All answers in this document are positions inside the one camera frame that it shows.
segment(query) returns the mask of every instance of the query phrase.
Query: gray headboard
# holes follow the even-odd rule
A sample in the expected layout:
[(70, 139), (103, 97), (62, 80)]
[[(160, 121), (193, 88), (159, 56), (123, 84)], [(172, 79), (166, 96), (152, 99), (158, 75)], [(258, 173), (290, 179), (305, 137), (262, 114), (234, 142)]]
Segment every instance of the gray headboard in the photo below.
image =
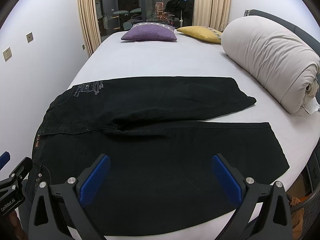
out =
[[(292, 23), (289, 23), (277, 16), (274, 16), (266, 12), (258, 11), (258, 10), (248, 10), (244, 13), (244, 16), (248, 16), (248, 15), (257, 15), (257, 16), (265, 17), (267, 19), (273, 20), (274, 22), (281, 24), (282, 26), (286, 27), (287, 29), (295, 33), (298, 37), (300, 37), (300, 39), (302, 39), (306, 44), (308, 44), (320, 56), (320, 42), (317, 41), (314, 37), (312, 37), (309, 33), (306, 33), (304, 30), (299, 28), (298, 26)], [(317, 75), (317, 78), (318, 78), (318, 83), (320, 85), (319, 74)], [(320, 103), (319, 92), (316, 94), (316, 99), (318, 103)]]

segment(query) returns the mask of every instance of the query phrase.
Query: human hand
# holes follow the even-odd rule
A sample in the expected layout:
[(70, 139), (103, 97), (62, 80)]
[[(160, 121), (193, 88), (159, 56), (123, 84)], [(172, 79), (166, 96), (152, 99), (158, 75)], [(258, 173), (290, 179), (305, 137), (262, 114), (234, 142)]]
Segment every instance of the human hand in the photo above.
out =
[(19, 240), (28, 240), (28, 236), (25, 231), (22, 229), (20, 220), (17, 216), (16, 211), (12, 211), (9, 216), (9, 221), (13, 226), (13, 233)]

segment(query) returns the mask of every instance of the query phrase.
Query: window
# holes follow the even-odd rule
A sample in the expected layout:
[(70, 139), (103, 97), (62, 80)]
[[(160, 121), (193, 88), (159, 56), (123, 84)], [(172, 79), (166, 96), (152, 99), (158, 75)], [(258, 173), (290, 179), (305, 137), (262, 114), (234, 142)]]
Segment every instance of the window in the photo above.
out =
[(101, 39), (130, 30), (139, 22), (158, 22), (175, 28), (190, 26), (193, 5), (194, 0), (96, 0)]

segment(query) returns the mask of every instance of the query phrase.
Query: purple pillow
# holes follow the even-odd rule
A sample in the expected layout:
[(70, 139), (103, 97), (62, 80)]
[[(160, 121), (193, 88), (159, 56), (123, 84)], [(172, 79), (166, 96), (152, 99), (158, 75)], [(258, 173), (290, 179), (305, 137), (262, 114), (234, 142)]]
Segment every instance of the purple pillow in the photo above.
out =
[(121, 37), (121, 40), (176, 41), (174, 27), (162, 23), (137, 23)]

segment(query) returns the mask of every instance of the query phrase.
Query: rolled white comforter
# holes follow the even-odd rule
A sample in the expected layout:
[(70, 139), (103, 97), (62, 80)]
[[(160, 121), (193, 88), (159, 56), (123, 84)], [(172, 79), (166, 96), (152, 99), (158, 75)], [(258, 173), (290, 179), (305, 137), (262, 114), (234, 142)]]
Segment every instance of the rolled white comforter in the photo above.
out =
[(282, 25), (260, 16), (241, 17), (226, 27), (221, 44), (289, 113), (315, 97), (320, 58)]

